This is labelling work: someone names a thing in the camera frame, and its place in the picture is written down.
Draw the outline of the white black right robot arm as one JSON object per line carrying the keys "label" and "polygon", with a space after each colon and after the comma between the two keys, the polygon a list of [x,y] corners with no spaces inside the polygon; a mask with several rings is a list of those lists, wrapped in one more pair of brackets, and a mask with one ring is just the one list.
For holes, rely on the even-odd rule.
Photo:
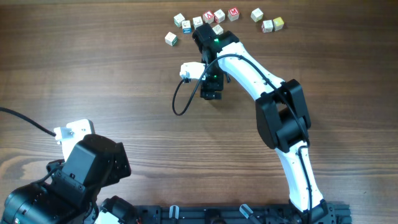
{"label": "white black right robot arm", "polygon": [[302,86],[274,76],[257,62],[230,31],[216,34],[209,24],[195,29],[193,40],[201,53],[196,89],[206,100],[219,100],[223,80],[231,75],[253,98],[257,131],[277,153],[289,186],[294,223],[337,223],[333,206],[319,191],[309,158],[311,127]]}

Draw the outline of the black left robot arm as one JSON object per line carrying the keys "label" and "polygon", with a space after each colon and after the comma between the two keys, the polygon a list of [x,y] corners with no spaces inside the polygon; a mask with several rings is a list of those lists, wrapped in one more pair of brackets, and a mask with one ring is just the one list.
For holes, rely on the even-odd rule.
{"label": "black left robot arm", "polygon": [[101,189],[131,175],[123,143],[97,134],[86,135],[67,160],[46,169],[45,177],[9,194],[1,223],[94,223]]}

